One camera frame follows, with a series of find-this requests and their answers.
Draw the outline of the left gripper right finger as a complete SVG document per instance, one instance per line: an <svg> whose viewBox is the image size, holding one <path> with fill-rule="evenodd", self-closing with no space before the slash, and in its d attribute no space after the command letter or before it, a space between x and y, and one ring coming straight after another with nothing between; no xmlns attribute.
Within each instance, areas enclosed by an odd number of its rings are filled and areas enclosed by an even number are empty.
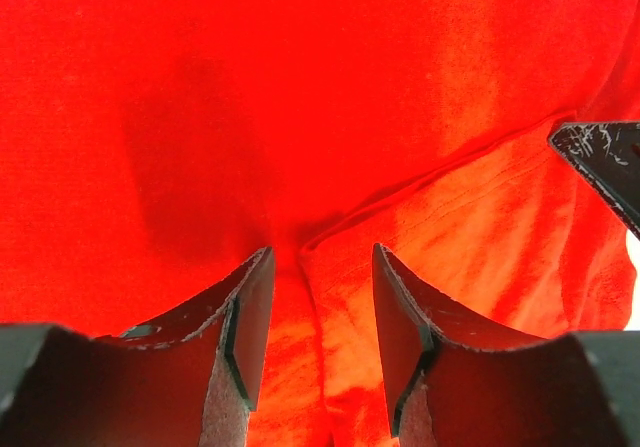
<svg viewBox="0 0 640 447"><path fill-rule="evenodd" d="M381 244L372 278L389 426L400 445L549 445L534 362L542 338L455 301Z"/></svg>

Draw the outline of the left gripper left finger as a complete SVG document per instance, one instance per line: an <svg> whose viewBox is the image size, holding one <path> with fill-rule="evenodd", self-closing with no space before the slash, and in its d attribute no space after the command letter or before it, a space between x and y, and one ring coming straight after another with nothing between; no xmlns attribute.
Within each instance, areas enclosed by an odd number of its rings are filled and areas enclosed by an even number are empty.
<svg viewBox="0 0 640 447"><path fill-rule="evenodd" d="M258 406L275 277L272 248L114 338L128 359L112 446L243 446Z"/></svg>

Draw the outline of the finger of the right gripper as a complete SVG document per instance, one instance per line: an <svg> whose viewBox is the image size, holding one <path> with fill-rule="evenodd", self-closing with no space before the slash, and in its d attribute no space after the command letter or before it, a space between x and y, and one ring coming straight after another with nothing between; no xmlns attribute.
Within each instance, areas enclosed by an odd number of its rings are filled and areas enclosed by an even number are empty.
<svg viewBox="0 0 640 447"><path fill-rule="evenodd" d="M548 143L638 236L639 123L566 122Z"/></svg>

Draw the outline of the red t shirt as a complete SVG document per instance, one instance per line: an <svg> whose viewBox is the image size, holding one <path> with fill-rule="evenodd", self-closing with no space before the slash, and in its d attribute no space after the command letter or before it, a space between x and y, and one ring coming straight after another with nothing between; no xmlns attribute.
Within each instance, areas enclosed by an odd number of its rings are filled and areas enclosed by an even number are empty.
<svg viewBox="0 0 640 447"><path fill-rule="evenodd" d="M103 335L276 251L252 446L388 446L382 243L527 333L621 330L547 145L639 114L639 0L1 0L1 318Z"/></svg>

